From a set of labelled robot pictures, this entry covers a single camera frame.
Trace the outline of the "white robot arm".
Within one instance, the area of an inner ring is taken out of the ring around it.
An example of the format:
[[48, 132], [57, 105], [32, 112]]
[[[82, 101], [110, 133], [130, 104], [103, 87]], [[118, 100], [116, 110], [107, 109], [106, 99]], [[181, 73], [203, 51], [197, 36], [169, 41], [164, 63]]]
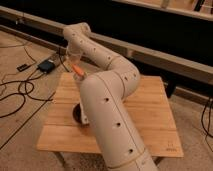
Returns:
[[91, 40], [90, 33], [86, 23], [63, 29], [70, 60], [87, 55], [102, 69], [81, 76], [80, 98], [106, 166], [109, 171], [158, 171], [123, 104], [138, 88], [140, 73], [125, 57]]

